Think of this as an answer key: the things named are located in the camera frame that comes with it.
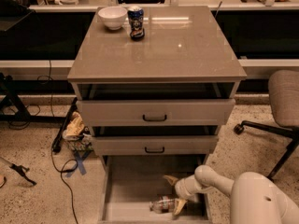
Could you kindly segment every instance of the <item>speckled floor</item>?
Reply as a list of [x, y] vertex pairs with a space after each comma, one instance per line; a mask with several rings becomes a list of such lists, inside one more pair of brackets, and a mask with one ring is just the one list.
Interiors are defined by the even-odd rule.
[[[236, 178], [246, 171], [268, 175], [285, 151], [288, 139], [274, 134], [247, 128], [241, 135], [233, 132], [242, 119], [275, 124], [267, 96], [237, 96], [237, 105], [228, 123], [222, 127], [220, 142], [207, 160], [207, 164], [219, 174]], [[49, 113], [46, 106], [42, 112]], [[56, 105], [55, 114], [63, 114], [68, 105]], [[7, 183], [0, 188], [0, 222], [12, 224], [76, 223], [72, 212], [71, 193], [61, 180], [52, 162], [58, 169], [72, 168], [74, 153], [66, 144], [62, 151], [51, 156], [51, 144], [59, 131], [57, 124], [31, 123], [22, 130], [8, 127], [0, 122], [0, 156], [16, 164], [29, 167], [28, 177], [37, 185], [31, 186], [15, 171], [0, 163], [0, 174]], [[299, 204], [299, 155], [294, 153], [275, 176], [276, 185]], [[73, 191], [74, 209], [79, 224], [97, 223], [104, 170], [99, 159], [92, 153], [71, 174], [62, 174]], [[217, 190], [208, 194], [210, 212], [214, 224], [229, 223], [229, 199]]]

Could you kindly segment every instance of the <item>chair wheel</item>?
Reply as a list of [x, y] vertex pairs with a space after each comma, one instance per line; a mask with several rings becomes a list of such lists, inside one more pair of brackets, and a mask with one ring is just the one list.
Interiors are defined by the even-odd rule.
[[243, 131], [244, 131], [244, 127], [241, 124], [235, 125], [234, 132], [236, 134], [242, 134]]

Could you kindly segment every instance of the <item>soda can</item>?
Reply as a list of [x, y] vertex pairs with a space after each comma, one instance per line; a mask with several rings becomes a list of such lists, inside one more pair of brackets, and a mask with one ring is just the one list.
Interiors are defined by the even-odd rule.
[[143, 14], [141, 7], [133, 6], [128, 8], [128, 19], [131, 26], [130, 37], [133, 40], [139, 40], [144, 37]]

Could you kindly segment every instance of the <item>desk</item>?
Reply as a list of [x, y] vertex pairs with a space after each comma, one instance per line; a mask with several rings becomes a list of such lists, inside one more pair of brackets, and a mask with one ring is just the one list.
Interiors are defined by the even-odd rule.
[[138, 42], [128, 21], [109, 31], [94, 17], [68, 75], [107, 170], [99, 223], [211, 223], [205, 198], [176, 219], [149, 201], [173, 194], [163, 175], [187, 176], [213, 152], [246, 74], [208, 7], [144, 14]]
[[1, 17], [0, 18], [0, 32], [7, 32], [10, 28], [14, 27], [19, 22], [26, 19], [33, 12], [34, 12], [33, 10], [27, 9], [20, 16]]

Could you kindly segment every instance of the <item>bottom drawer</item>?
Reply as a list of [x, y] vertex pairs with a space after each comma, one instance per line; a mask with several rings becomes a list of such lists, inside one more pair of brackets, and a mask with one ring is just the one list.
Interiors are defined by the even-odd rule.
[[188, 202], [178, 216], [156, 213], [150, 202], [164, 195], [176, 196], [163, 175], [178, 178], [193, 175], [203, 157], [113, 156], [107, 158], [107, 176], [98, 223], [212, 223], [206, 196]]

